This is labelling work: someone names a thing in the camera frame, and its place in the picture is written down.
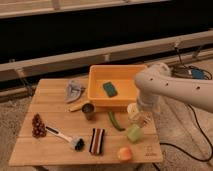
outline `table leg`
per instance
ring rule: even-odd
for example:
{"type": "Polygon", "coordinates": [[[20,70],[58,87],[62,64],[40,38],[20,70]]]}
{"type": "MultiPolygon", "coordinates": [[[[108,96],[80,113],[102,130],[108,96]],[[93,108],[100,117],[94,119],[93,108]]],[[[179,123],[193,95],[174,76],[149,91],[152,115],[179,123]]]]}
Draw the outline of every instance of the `table leg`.
{"type": "Polygon", "coordinates": [[[38,171],[49,171],[48,169],[46,169],[44,166],[33,166],[36,170],[38,171]]]}

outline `wooden table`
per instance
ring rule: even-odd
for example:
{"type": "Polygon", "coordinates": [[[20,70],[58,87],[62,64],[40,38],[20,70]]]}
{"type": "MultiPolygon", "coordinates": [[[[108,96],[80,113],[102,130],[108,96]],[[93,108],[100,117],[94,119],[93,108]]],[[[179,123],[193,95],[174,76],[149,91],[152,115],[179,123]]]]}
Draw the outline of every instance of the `wooden table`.
{"type": "MultiPolygon", "coordinates": [[[[71,104],[65,103],[65,89],[69,79],[42,79],[36,89],[21,131],[17,138],[10,166],[72,165],[72,164],[111,164],[120,163],[117,152],[120,147],[129,146],[134,159],[131,163],[161,162],[163,160],[154,121],[143,128],[143,139],[131,144],[126,131],[118,132],[109,121],[106,109],[97,109],[95,119],[88,121],[81,111],[70,113],[68,109],[87,99],[87,91],[71,104]],[[39,113],[45,124],[59,129],[67,135],[77,135],[85,140],[81,152],[72,150],[69,144],[48,133],[45,138],[32,137],[32,118],[39,113]],[[104,128],[102,156],[89,153],[92,128],[104,128]]],[[[87,79],[78,79],[87,87],[87,79]]],[[[116,109],[116,118],[122,127],[129,122],[125,110],[116,109]]]]}

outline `cable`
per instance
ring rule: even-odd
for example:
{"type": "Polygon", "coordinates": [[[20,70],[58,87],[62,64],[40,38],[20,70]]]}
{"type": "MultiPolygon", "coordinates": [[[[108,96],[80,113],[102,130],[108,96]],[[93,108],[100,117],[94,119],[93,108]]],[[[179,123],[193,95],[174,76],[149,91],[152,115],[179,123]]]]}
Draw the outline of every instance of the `cable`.
{"type": "Polygon", "coordinates": [[[186,66],[186,65],[183,63],[183,61],[182,61],[179,48],[178,48],[178,47],[175,47],[175,50],[176,50],[176,52],[177,52],[177,54],[178,54],[180,64],[183,65],[184,68],[187,68],[187,66],[186,66]]]}
{"type": "Polygon", "coordinates": [[[196,124],[197,124],[197,126],[198,126],[201,134],[205,137],[206,141],[208,142],[208,144],[209,144],[209,146],[211,148],[211,155],[208,158],[206,158],[206,159],[199,159],[199,158],[193,156],[192,154],[189,154],[187,151],[185,151],[184,149],[182,149],[182,148],[180,148],[180,147],[178,147],[178,146],[176,146],[174,144],[170,144],[170,143],[166,143],[166,142],[161,142],[160,145],[167,145],[167,146],[174,147],[174,148],[182,151],[187,156],[189,156],[192,159],[197,160],[199,162],[208,162],[208,161],[210,161],[213,158],[213,145],[212,145],[211,141],[209,140],[209,138],[206,136],[206,134],[203,132],[202,128],[200,127],[200,124],[198,122],[197,115],[196,115],[196,112],[195,112],[194,108],[191,105],[187,105],[187,106],[192,110],[192,112],[194,114],[194,117],[195,117],[196,124]]]}
{"type": "Polygon", "coordinates": [[[198,68],[198,67],[193,66],[193,65],[186,66],[186,65],[183,63],[183,61],[182,61],[179,48],[178,48],[178,47],[175,47],[175,50],[176,50],[176,52],[177,52],[177,54],[178,54],[180,64],[183,66],[183,68],[199,70],[199,71],[201,71],[201,72],[204,73],[204,79],[206,79],[206,80],[212,80],[212,74],[211,74],[209,71],[207,71],[207,70],[205,70],[205,69],[198,68]]]}
{"type": "Polygon", "coordinates": [[[160,168],[155,163],[152,163],[152,165],[157,171],[160,171],[160,168]]]}

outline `white brush handle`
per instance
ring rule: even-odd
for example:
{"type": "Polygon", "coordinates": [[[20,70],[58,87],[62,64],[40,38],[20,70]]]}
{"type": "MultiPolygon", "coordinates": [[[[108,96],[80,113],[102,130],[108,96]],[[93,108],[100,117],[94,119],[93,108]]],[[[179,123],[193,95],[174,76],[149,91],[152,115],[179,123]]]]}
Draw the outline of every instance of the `white brush handle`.
{"type": "Polygon", "coordinates": [[[60,131],[58,131],[58,130],[55,129],[55,128],[51,128],[51,127],[49,127],[49,126],[46,126],[46,129],[47,129],[47,131],[50,132],[51,134],[53,134],[53,135],[55,135],[55,136],[57,136],[57,137],[63,138],[63,139],[65,139],[65,140],[68,141],[68,142],[71,142],[72,139],[73,139],[72,137],[68,137],[68,136],[62,134],[60,131]]]}
{"type": "Polygon", "coordinates": [[[72,141],[72,137],[68,137],[68,136],[62,134],[61,132],[59,132],[59,133],[57,134],[57,136],[60,137],[60,138],[65,139],[65,140],[68,141],[68,142],[71,142],[71,141],[72,141]]]}

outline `green block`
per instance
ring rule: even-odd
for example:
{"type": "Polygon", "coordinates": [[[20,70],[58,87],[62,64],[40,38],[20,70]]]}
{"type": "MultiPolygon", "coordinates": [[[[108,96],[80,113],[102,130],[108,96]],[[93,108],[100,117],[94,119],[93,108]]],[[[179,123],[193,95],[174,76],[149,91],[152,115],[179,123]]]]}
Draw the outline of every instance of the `green block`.
{"type": "Polygon", "coordinates": [[[118,94],[117,90],[111,82],[104,83],[103,88],[109,97],[113,97],[118,94]]]}

